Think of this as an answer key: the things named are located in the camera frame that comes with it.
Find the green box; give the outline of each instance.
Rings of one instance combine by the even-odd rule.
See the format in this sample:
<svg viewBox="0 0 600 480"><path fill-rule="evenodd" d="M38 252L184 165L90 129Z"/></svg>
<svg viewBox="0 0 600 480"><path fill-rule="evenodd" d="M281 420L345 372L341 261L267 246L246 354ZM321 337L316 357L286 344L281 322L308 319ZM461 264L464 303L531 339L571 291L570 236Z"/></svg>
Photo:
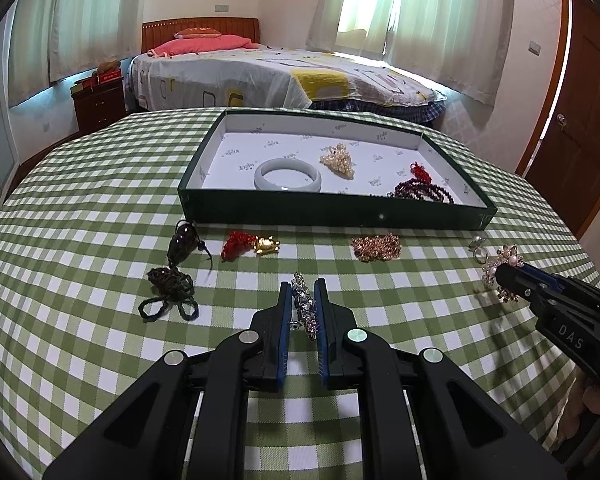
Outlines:
<svg viewBox="0 0 600 480"><path fill-rule="evenodd" d="M354 168L358 182L355 176L350 181L336 177L318 162L328 145L340 140L348 144L354 164L365 161ZM255 168L289 149L296 152L283 156L301 154L298 158L321 172L321 192L254 188ZM445 186L457 203L388 198L387 190L413 176L404 168L414 160L423 161L433 182ZM380 176L369 180L373 171ZM374 186L378 196L368 193ZM196 150L178 195L187 220L198 223L476 231L497 212L487 194L427 134L367 118L291 110L226 110Z"/></svg>

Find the door handle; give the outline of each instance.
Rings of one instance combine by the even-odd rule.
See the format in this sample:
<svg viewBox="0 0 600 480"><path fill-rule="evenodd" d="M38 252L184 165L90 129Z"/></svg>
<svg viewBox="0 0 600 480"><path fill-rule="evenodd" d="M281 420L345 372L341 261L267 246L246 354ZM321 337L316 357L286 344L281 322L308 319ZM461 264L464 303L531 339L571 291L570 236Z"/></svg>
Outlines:
<svg viewBox="0 0 600 480"><path fill-rule="evenodd" d="M558 125L560 126L560 130L564 130L567 127L567 118L564 115L558 114L556 116L555 120L557 121Z"/></svg>

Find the red box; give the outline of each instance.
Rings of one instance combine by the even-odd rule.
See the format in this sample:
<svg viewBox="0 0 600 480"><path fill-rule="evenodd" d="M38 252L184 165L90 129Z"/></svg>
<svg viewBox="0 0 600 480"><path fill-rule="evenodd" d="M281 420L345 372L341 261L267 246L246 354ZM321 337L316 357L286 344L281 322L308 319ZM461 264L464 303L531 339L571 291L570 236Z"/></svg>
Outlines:
<svg viewBox="0 0 600 480"><path fill-rule="evenodd" d="M122 77L122 70L116 69L111 72L105 72L104 74L100 74L98 77L98 84L106 83L107 81L113 81L114 79L118 79Z"/></svg>
<svg viewBox="0 0 600 480"><path fill-rule="evenodd" d="M90 75L89 77L85 79L80 79L80 81L76 81L75 83L82 83L82 88L91 88L93 86L96 86L98 84L98 81L94 76Z"/></svg>

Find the white jade bangle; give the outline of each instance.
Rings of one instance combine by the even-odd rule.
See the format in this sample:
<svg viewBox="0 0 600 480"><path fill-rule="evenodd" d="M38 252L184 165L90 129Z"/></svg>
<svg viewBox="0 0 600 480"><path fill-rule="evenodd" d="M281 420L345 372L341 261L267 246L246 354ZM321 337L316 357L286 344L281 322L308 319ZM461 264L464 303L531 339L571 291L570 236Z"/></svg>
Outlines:
<svg viewBox="0 0 600 480"><path fill-rule="evenodd" d="M307 186L302 187L283 187L273 184L264 176L269 171L275 170L294 170L304 173L312 182ZM253 184L258 190L262 191L304 191L309 193L318 193L322 186L322 176L320 171L316 170L308 162L297 160L295 158L272 158L263 162L256 168L256 173L253 177Z"/></svg>

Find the wooden door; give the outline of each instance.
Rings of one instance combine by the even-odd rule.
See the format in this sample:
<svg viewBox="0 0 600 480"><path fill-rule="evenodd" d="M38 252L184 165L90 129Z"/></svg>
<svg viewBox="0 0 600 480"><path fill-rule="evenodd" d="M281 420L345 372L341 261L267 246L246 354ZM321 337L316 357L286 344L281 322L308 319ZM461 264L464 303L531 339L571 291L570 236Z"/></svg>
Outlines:
<svg viewBox="0 0 600 480"><path fill-rule="evenodd" d="M600 208L600 14L590 0L573 0L562 91L526 179L578 237Z"/></svg>

